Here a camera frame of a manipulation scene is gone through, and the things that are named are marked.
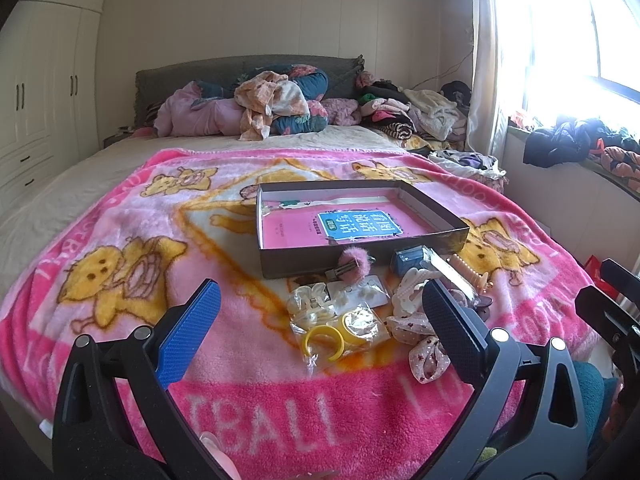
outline wardrobe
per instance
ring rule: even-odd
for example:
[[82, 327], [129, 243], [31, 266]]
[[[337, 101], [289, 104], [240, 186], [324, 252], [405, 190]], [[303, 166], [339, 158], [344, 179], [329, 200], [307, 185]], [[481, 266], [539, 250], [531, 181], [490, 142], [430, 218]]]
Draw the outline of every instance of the wardrobe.
[[0, 213], [98, 151], [103, 0], [20, 0], [0, 30]]

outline wire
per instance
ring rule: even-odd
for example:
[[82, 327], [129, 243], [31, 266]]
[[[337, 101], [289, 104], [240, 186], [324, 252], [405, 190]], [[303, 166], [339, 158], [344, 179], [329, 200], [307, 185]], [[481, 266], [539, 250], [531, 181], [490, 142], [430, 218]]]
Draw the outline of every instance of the wire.
[[466, 59], [473, 54], [473, 52], [474, 52], [473, 50], [471, 52], [469, 52], [465, 57], [462, 58], [462, 61], [460, 61], [459, 63], [457, 63], [455, 65], [450, 66], [442, 74], [438, 74], [438, 75], [435, 75], [435, 76], [430, 77], [428, 79], [425, 79], [424, 81], [420, 81], [417, 85], [412, 86], [411, 90], [415, 90], [415, 87], [423, 85], [423, 84], [425, 84], [425, 83], [427, 83], [427, 82], [429, 82], [429, 81], [431, 81], [433, 79], [439, 79], [441, 77], [446, 77], [446, 76], [449, 76], [451, 74], [455, 74], [460, 69], [462, 64], [466, 61]]

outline open box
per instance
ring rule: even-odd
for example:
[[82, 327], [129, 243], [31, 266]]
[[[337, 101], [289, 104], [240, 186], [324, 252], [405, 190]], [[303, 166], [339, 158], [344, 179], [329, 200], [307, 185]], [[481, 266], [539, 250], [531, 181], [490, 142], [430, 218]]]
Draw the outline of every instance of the open box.
[[395, 251], [462, 249], [469, 227], [401, 180], [315, 180], [260, 184], [258, 247], [265, 278], [325, 272], [347, 246], [388, 265]]

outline gray headboard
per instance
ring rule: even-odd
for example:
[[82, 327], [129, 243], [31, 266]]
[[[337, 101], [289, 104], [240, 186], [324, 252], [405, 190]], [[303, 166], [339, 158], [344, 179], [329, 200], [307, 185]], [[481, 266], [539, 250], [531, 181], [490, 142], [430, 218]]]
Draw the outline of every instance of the gray headboard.
[[352, 59], [297, 54], [218, 57], [141, 70], [136, 74], [136, 126], [145, 121], [146, 107], [167, 99], [189, 81], [202, 79], [229, 88], [242, 74], [270, 64], [302, 63], [317, 66], [329, 76], [325, 98], [357, 97], [355, 80], [364, 68], [362, 56]]

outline metal bolt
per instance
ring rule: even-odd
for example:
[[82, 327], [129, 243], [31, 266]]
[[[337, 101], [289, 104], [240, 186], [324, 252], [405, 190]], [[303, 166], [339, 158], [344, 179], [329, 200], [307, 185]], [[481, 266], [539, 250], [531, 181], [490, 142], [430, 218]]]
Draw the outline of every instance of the metal bolt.
[[91, 341], [91, 338], [89, 338], [89, 336], [87, 334], [79, 335], [76, 338], [76, 346], [78, 348], [82, 348], [84, 346], [87, 346], [90, 341]]
[[140, 341], [144, 341], [151, 335], [151, 329], [148, 326], [139, 326], [133, 333], [133, 337]]
[[509, 340], [509, 333], [503, 328], [494, 328], [491, 330], [491, 337], [500, 343], [506, 343]]
[[566, 348], [566, 344], [564, 341], [562, 341], [562, 339], [560, 339], [559, 337], [552, 337], [551, 338], [551, 346], [553, 348], [555, 348], [556, 350], [562, 351]]

